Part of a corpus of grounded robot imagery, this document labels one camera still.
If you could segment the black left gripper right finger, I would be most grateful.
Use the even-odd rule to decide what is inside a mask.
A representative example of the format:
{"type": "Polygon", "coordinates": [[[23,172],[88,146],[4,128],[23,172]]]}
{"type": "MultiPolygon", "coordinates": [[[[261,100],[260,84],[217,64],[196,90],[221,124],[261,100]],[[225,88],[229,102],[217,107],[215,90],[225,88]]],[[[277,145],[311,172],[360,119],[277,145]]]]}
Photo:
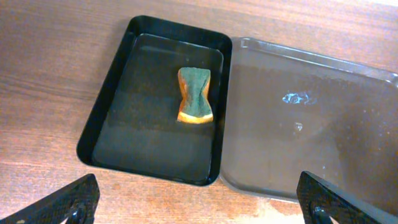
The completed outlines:
{"type": "Polygon", "coordinates": [[[397,217],[357,199],[321,177],[303,171],[296,189],[306,224],[397,223],[397,217]]]}

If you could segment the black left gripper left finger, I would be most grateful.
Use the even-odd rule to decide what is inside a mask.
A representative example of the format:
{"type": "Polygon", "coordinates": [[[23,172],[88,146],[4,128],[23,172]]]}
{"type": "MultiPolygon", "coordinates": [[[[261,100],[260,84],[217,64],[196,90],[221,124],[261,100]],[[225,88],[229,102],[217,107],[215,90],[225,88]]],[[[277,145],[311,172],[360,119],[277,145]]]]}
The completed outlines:
{"type": "Polygon", "coordinates": [[[94,174],[86,174],[52,194],[9,215],[1,223],[93,224],[100,199],[94,174]]]}

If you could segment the orange green scrub sponge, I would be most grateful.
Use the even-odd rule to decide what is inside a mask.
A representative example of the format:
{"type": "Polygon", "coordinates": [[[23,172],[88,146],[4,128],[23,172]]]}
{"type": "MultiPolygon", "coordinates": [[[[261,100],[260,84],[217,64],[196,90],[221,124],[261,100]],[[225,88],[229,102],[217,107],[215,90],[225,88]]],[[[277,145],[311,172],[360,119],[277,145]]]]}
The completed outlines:
{"type": "Polygon", "coordinates": [[[188,124],[212,122],[214,115],[208,101],[211,71],[204,68],[182,67],[177,76],[182,94],[177,121],[188,124]]]}

